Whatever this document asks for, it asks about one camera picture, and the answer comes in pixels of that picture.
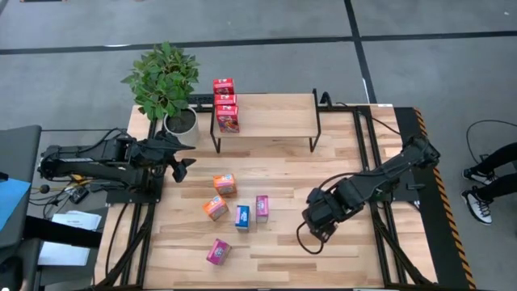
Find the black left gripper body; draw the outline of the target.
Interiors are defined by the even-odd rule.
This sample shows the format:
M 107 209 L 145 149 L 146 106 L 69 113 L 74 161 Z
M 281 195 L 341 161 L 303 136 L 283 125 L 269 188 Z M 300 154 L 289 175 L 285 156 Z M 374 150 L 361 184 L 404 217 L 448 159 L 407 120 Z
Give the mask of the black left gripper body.
M 174 154 L 177 150 L 178 138 L 160 131 L 154 138 L 137 142 L 137 165 L 140 167 L 175 166 L 177 161 Z

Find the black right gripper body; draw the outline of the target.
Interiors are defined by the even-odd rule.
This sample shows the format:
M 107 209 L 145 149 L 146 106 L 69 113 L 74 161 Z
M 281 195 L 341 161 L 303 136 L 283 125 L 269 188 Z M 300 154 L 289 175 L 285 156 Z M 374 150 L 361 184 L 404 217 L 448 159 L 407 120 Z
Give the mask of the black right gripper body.
M 355 215 L 355 189 L 353 183 L 339 181 L 324 189 L 325 183 L 314 188 L 306 200 L 307 209 L 302 212 L 310 233 L 326 243 L 337 229 L 337 224 Z

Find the orange Frosted Mini-Wheats cereal box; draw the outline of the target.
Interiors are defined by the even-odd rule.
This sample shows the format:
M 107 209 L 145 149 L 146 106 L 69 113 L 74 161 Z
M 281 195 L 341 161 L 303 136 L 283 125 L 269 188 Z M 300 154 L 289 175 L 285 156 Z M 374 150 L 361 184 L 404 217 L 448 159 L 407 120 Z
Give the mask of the orange Frosted Mini-Wheats cereal box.
M 225 200 L 217 195 L 214 196 L 209 202 L 203 204 L 203 211 L 213 220 L 218 220 L 221 216 L 229 211 L 228 205 Z
M 220 196 L 228 196 L 237 193 L 236 179 L 233 174 L 214 175 L 213 187 Z

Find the pink Raisin Bran cereal box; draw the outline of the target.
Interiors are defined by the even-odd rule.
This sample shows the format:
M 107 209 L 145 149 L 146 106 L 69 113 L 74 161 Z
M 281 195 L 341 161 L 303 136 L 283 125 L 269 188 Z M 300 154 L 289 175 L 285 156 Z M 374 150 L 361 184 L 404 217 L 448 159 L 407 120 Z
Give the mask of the pink Raisin Bran cereal box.
M 268 196 L 257 196 L 255 202 L 255 219 L 257 223 L 265 223 L 269 218 Z
M 228 243 L 217 238 L 207 254 L 206 260 L 214 265 L 222 265 L 226 261 L 231 249 L 232 247 Z

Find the blue Frosted Flakes cereal box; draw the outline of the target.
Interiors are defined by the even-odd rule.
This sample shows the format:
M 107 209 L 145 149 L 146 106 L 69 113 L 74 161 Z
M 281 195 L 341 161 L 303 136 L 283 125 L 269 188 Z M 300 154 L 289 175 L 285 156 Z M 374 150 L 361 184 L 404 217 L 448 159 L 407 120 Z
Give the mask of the blue Frosted Flakes cereal box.
M 236 209 L 236 218 L 234 223 L 238 231 L 248 231 L 250 228 L 250 207 L 247 205 L 238 205 Z

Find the wooden shelf with black legs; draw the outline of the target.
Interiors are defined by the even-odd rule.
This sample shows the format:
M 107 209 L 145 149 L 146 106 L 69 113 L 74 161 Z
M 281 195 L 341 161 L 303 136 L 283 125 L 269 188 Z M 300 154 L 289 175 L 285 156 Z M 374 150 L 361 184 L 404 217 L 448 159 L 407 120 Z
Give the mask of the wooden shelf with black legs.
M 317 91 L 310 93 L 236 94 L 239 133 L 222 133 L 211 113 L 210 136 L 217 153 L 224 138 L 306 138 L 316 149 L 322 133 Z

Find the black keyboard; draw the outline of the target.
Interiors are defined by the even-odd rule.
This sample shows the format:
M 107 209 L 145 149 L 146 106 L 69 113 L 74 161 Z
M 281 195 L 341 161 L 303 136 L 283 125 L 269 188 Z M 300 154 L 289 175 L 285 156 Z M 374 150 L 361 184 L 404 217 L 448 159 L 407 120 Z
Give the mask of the black keyboard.
M 187 97 L 188 106 L 197 113 L 213 111 L 214 96 L 210 94 L 194 94 Z

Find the small black device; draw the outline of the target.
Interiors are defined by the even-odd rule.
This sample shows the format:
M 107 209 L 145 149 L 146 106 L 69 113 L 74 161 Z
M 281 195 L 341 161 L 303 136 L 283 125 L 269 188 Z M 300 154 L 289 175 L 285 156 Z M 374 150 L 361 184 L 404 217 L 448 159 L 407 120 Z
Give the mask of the small black device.
M 88 195 L 90 191 L 87 188 L 79 187 L 73 188 L 69 191 L 69 200 L 73 204 L 80 204 Z

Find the white papers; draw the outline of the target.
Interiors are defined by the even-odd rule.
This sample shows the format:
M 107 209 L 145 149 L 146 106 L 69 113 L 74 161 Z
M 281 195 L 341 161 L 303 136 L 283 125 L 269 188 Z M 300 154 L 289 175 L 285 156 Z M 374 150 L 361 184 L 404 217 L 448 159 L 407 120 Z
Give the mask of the white papers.
M 55 213 L 52 217 L 52 222 L 84 230 L 97 230 L 101 218 L 98 214 L 70 210 L 67 213 Z M 40 266 L 85 266 L 89 254 L 90 249 L 86 247 L 44 242 L 38 264 Z

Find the black bar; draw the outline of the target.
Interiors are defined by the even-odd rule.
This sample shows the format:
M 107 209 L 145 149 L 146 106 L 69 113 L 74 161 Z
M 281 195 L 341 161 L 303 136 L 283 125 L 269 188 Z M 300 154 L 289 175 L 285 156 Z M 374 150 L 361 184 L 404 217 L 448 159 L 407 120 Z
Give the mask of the black bar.
M 45 242 L 87 248 L 98 248 L 102 236 L 101 233 L 93 230 L 84 230 L 32 216 L 26 216 L 23 230 L 24 238 L 38 238 Z

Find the dark grey monitor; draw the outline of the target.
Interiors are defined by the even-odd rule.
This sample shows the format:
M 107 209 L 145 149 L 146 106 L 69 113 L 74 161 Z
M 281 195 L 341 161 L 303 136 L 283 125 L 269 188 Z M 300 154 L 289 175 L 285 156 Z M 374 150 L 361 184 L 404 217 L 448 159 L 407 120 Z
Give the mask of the dark grey monitor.
M 0 130 L 0 172 L 8 174 L 10 178 L 31 184 L 40 135 L 39 125 Z M 21 240 L 29 194 L 28 189 L 0 230 L 0 248 L 13 246 Z

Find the person's shoe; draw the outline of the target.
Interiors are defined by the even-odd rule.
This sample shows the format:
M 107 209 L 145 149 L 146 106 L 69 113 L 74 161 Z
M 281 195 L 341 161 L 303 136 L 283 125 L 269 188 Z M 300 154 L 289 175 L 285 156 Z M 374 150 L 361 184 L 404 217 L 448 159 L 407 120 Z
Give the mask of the person's shoe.
M 497 179 L 493 172 L 490 172 L 489 174 L 484 174 L 479 171 L 476 171 L 473 168 L 464 169 L 462 171 L 462 176 L 465 179 L 472 180 L 484 185 L 489 185 Z
M 461 196 L 476 221 L 488 226 L 492 224 L 489 202 L 479 198 L 474 190 L 465 190 Z

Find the person's leg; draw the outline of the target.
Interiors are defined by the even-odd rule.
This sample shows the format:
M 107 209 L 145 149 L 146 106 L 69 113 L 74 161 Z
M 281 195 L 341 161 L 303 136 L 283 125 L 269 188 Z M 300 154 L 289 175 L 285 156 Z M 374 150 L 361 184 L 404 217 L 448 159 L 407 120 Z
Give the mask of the person's leg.
M 497 167 L 509 162 L 517 161 L 517 142 L 503 146 L 477 164 L 473 170 L 482 174 L 489 174 Z
M 517 173 L 504 175 L 494 182 L 476 190 L 482 200 L 492 202 L 495 198 L 517 193 Z

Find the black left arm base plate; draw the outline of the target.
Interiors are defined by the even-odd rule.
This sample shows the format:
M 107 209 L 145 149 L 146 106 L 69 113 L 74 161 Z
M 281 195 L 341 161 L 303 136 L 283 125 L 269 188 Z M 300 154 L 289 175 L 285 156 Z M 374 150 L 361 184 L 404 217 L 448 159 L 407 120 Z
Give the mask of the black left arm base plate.
M 107 192 L 106 203 L 113 204 L 152 204 L 162 198 L 164 177 L 149 178 L 141 185 L 124 186 L 119 182 L 110 182 L 103 189 Z

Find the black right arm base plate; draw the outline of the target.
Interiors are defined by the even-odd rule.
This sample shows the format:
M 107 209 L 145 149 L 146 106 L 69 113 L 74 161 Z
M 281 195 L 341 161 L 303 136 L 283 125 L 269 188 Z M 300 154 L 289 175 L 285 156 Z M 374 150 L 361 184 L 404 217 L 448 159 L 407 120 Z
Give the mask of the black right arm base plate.
M 376 202 L 416 201 L 419 200 L 418 191 L 425 187 L 424 183 L 416 181 L 413 171 L 409 170 L 398 178 L 378 186 L 373 191 L 370 200 Z

